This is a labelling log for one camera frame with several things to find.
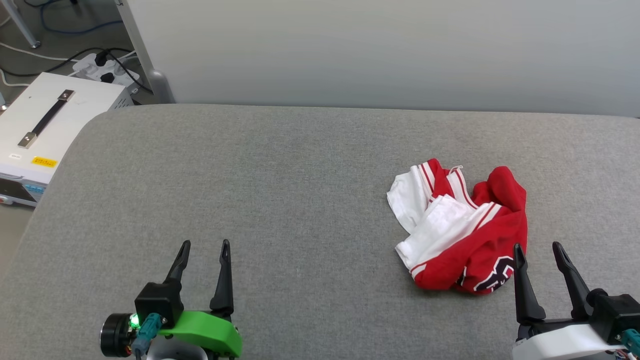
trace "blue cable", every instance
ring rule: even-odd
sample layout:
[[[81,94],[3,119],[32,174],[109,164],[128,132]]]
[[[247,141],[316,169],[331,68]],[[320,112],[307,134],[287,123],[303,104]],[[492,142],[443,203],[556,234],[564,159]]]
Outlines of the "blue cable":
[[[44,21],[44,8],[47,7],[47,5],[55,3],[59,0],[49,0],[46,3],[40,5],[40,22],[42,23],[42,27],[45,28],[45,30],[47,31],[51,31],[52,33],[59,33],[59,34],[86,34],[86,33],[90,33],[93,30],[99,29],[99,28],[103,28],[104,26],[108,26],[108,25],[113,25],[113,24],[120,24],[122,23],[122,20],[118,20],[118,21],[109,21],[109,22],[105,22],[104,24],[100,24],[98,26],[94,26],[91,29],[87,29],[87,30],[82,30],[82,31],[65,31],[65,30],[56,30],[56,29],[52,29],[49,26],[47,26],[47,23]]]

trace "black panel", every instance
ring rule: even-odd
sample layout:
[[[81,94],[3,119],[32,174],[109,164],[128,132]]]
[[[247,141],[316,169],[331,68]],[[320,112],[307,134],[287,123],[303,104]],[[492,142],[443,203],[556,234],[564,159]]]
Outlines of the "black panel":
[[[0,195],[36,202],[22,184],[7,179],[0,179]]]

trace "black cable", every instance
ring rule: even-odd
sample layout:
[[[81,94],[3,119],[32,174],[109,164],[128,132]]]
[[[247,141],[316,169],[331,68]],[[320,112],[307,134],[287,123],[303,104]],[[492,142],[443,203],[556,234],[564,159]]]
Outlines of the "black cable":
[[[71,60],[73,60],[73,59],[77,58],[78,56],[80,56],[80,55],[82,55],[82,54],[86,53],[87,51],[91,51],[91,50],[100,50],[100,51],[105,51],[105,50],[104,50],[103,48],[101,48],[101,47],[90,47],[89,49],[82,50],[82,51],[80,51],[79,53],[77,53],[77,54],[75,54],[75,55],[71,56],[69,59],[66,59],[65,61],[63,61],[63,62],[61,62],[61,63],[57,64],[56,66],[52,67],[51,69],[47,69],[47,70],[44,70],[44,71],[41,71],[41,72],[37,72],[37,73],[33,73],[33,74],[16,74],[16,73],[14,73],[14,72],[11,72],[11,71],[9,71],[9,70],[6,70],[6,69],[5,69],[5,68],[3,68],[2,66],[0,66],[0,69],[2,69],[2,71],[4,71],[5,73],[7,73],[7,74],[9,74],[9,75],[17,76],[18,78],[30,78],[30,77],[32,77],[32,76],[38,76],[38,75],[40,75],[40,74],[41,74],[41,73],[43,73],[43,72],[51,72],[51,71],[53,71],[53,70],[59,69],[59,68],[61,68],[61,67],[65,66],[66,64],[70,63],[70,62],[71,62]],[[127,53],[130,53],[130,52],[131,52],[131,50],[122,49],[122,48],[119,48],[119,47],[110,47],[108,50],[118,50],[118,51],[124,51],[124,52],[127,52]]]
[[[57,3],[58,1],[62,1],[62,0],[51,0],[51,1],[45,1],[45,2],[44,2],[44,3],[42,3],[42,4],[31,4],[31,3],[30,3],[30,2],[28,2],[27,0],[22,0],[22,1],[24,1],[24,3],[25,3],[25,4],[29,5],[29,6],[30,6],[30,7],[32,7],[32,8],[41,8],[41,7],[45,6],[45,5],[53,4],[53,3]]]
[[[104,51],[107,52],[109,55],[111,55],[111,57],[122,67],[122,70],[124,70],[124,72],[126,72],[127,75],[129,75],[129,77],[133,80],[134,83],[138,84],[138,86],[140,86],[140,88],[150,92],[151,94],[154,93],[153,91],[151,91],[150,88],[148,88],[145,85],[142,85],[141,83],[139,83],[138,80],[136,80],[136,78],[134,78],[133,75],[131,75],[131,73],[127,70],[127,68],[124,66],[124,64],[118,59],[118,57],[111,53],[111,49],[105,49]]]
[[[78,56],[80,56],[80,55],[82,55],[82,54],[86,53],[87,51],[91,51],[91,50],[100,50],[100,51],[103,51],[103,52],[105,52],[105,53],[109,54],[109,55],[110,55],[110,56],[111,56],[111,57],[112,57],[112,58],[113,58],[113,59],[114,59],[114,60],[115,60],[115,61],[116,61],[116,62],[117,62],[121,67],[122,67],[122,70],[124,70],[124,71],[127,73],[127,75],[129,75],[129,77],[133,80],[133,82],[134,82],[134,83],[138,84],[138,86],[140,86],[140,88],[142,88],[142,89],[144,89],[144,90],[146,90],[146,91],[150,92],[151,94],[153,94],[153,93],[154,93],[153,91],[151,91],[151,89],[150,89],[150,88],[146,87],[145,85],[142,85],[138,80],[136,80],[136,79],[133,77],[133,75],[131,75],[131,73],[129,72],[129,70],[127,70],[127,68],[124,66],[124,64],[123,64],[123,63],[118,59],[118,57],[117,57],[117,56],[115,56],[115,55],[111,52],[112,50],[114,50],[114,51],[116,51],[116,50],[117,50],[117,51],[124,51],[124,52],[126,52],[126,53],[130,53],[130,52],[131,52],[131,50],[122,49],[121,47],[110,47],[110,48],[108,48],[108,49],[103,49],[103,48],[101,48],[101,47],[90,47],[89,49],[82,50],[82,51],[80,51],[79,53],[77,53],[77,54],[75,54],[75,55],[71,56],[69,59],[66,59],[65,61],[63,61],[63,62],[61,62],[61,63],[57,64],[56,66],[52,67],[51,69],[47,69],[47,70],[44,70],[44,71],[42,71],[42,72],[51,72],[51,71],[53,71],[53,70],[59,69],[59,68],[61,68],[62,66],[66,65],[66,64],[68,64],[68,63],[70,63],[70,62],[71,62],[71,60],[73,60],[73,59],[77,58]],[[3,68],[2,66],[0,66],[0,70],[4,71],[5,73],[7,73],[7,74],[9,74],[9,75],[17,76],[17,77],[19,77],[19,78],[30,78],[30,77],[32,77],[32,76],[38,76],[38,75],[40,75],[40,74],[42,73],[42,72],[38,72],[38,73],[34,73],[34,74],[16,74],[16,73],[14,73],[14,72],[11,72],[11,71],[9,71],[9,70],[6,70],[6,69],[5,69],[5,68]]]

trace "teal connector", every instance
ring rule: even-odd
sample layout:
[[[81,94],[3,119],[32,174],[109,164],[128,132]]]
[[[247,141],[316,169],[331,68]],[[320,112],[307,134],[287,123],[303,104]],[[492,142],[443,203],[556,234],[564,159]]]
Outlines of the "teal connector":
[[[138,330],[133,344],[131,344],[131,352],[136,358],[147,353],[149,346],[151,346],[151,340],[158,334],[160,327],[162,327],[162,316],[157,313],[150,313],[145,322],[142,323],[140,330]]]
[[[622,345],[625,345],[634,355],[640,355],[640,333],[633,329],[622,332]]]

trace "jersey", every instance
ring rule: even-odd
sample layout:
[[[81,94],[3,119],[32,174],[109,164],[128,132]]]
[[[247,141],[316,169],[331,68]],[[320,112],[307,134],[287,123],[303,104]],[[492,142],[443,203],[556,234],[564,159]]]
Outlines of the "jersey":
[[[396,246],[416,285],[491,293],[513,274],[513,247],[527,246],[527,193],[508,167],[467,192],[461,167],[431,159],[398,175],[387,200],[410,234]]]

